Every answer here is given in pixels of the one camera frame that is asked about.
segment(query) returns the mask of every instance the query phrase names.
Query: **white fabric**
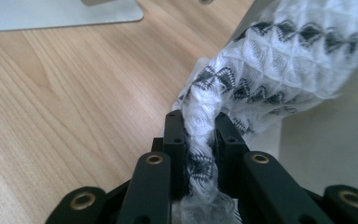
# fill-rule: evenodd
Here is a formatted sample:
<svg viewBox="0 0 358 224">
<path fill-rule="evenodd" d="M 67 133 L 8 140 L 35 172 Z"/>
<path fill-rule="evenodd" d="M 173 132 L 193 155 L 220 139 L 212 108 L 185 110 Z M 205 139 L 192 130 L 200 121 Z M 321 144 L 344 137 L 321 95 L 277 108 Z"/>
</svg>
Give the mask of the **white fabric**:
<svg viewBox="0 0 358 224">
<path fill-rule="evenodd" d="M 357 0 L 274 1 L 241 38 L 200 60 L 172 107 L 190 153 L 190 195 L 173 205 L 173 223 L 238 222 L 209 147 L 220 111 L 250 145 L 273 122 L 334 98 L 356 66 Z"/>
</svg>

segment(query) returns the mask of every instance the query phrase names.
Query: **patterned cloth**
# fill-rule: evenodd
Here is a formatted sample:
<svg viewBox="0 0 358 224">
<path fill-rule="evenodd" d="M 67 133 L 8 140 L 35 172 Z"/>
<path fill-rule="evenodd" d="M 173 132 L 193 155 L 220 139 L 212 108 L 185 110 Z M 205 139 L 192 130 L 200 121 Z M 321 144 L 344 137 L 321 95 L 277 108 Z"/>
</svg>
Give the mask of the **patterned cloth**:
<svg viewBox="0 0 358 224">
<path fill-rule="evenodd" d="M 215 58 L 201 60 L 172 107 L 185 119 L 190 182 L 173 223 L 240 222 L 217 187 L 210 145 L 219 112 L 251 145 L 273 122 L 334 98 L 357 66 L 357 0 L 274 1 Z"/>
</svg>

